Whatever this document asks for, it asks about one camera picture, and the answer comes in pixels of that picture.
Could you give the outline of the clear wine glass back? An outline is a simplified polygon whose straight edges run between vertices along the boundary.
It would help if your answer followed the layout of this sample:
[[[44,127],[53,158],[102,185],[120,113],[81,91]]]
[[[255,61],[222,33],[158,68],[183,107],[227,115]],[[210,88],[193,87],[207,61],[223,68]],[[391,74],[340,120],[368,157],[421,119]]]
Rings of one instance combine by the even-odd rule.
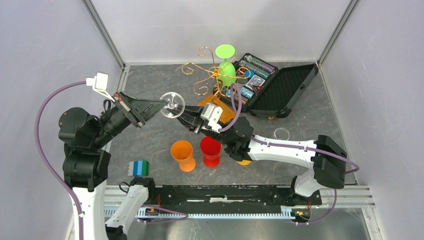
[[[169,119],[180,117],[186,108],[184,98],[176,92],[167,92],[160,97],[160,100],[165,101],[160,113]]]

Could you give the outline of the clear wine glass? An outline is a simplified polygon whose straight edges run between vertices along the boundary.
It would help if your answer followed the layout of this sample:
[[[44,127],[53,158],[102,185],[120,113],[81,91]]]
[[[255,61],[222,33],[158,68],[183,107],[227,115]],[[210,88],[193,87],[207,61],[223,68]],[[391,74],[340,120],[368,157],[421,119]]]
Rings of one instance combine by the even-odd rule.
[[[290,139],[290,132],[284,127],[279,127],[274,130],[273,136],[275,139],[288,141]]]
[[[167,92],[160,97],[160,100],[165,101],[160,113],[169,119],[180,117],[186,108],[184,98],[176,92]]]

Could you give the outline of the orange wine glass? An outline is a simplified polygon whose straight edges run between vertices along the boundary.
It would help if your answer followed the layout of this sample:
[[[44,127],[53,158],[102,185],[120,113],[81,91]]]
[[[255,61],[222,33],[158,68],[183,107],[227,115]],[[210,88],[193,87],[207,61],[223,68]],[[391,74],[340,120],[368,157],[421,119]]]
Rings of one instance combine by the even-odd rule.
[[[193,146],[186,140],[176,141],[170,149],[171,156],[183,172],[191,172],[196,167]]]

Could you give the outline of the red wine glass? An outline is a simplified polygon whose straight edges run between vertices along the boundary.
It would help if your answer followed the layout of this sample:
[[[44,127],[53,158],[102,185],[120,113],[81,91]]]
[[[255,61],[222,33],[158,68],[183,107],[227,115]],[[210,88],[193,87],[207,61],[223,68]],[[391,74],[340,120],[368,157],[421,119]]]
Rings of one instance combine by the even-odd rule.
[[[206,167],[215,168],[219,165],[221,148],[221,144],[211,137],[206,136],[200,141],[200,150]]]

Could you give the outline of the green wine glass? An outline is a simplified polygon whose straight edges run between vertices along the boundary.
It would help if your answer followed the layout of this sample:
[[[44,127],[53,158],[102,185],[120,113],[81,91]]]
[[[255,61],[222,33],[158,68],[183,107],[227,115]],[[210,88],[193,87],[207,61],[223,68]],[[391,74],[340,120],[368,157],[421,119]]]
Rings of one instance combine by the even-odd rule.
[[[236,56],[236,49],[230,44],[221,44],[215,49],[218,58],[223,59],[219,64],[217,77],[223,86],[228,87],[236,81],[236,69],[231,63],[231,58]]]

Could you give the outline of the yellow wine glass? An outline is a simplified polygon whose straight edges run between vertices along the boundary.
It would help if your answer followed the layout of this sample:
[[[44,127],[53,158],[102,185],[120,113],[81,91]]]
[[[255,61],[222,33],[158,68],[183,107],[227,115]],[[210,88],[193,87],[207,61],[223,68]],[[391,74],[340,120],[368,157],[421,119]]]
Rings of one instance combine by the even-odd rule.
[[[241,165],[241,166],[247,166],[247,165],[249,165],[251,162],[252,162],[251,160],[244,159],[244,160],[242,160],[242,161],[238,161],[237,163],[238,163],[239,165]]]

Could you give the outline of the clear wine glass front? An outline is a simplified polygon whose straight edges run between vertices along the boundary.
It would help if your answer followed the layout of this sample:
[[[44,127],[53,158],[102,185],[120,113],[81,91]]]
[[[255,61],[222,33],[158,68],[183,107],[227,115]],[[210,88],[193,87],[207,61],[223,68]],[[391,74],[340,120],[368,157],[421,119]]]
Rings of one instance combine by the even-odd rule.
[[[274,130],[273,136],[275,139],[288,141],[290,139],[290,132],[284,127],[279,127]]]

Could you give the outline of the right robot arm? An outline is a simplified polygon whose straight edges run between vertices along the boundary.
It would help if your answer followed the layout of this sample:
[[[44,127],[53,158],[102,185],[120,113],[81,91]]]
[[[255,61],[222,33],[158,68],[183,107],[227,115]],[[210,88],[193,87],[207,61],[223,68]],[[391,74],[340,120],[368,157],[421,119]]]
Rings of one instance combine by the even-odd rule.
[[[177,107],[166,116],[176,118],[189,131],[210,137],[223,145],[224,151],[238,162],[277,161],[307,168],[295,176],[289,189],[289,199],[302,204],[322,188],[343,189],[347,174],[347,153],[331,137],[319,135],[316,140],[278,140],[254,134],[244,116],[228,123],[219,120],[223,110],[214,104]]]

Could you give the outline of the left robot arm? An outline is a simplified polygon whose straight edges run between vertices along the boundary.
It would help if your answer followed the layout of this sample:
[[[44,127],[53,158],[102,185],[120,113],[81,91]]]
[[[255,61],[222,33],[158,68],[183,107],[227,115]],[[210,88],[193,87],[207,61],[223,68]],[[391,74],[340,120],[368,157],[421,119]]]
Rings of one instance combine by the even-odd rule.
[[[59,139],[64,143],[62,165],[64,182],[77,196],[75,209],[82,210],[82,223],[75,231],[86,240],[125,240],[138,210],[157,198],[154,180],[135,177],[123,202],[113,216],[105,220],[104,203],[110,153],[104,150],[125,128],[145,125],[167,102],[133,98],[116,92],[103,103],[100,116],[81,107],[65,111],[59,119]]]

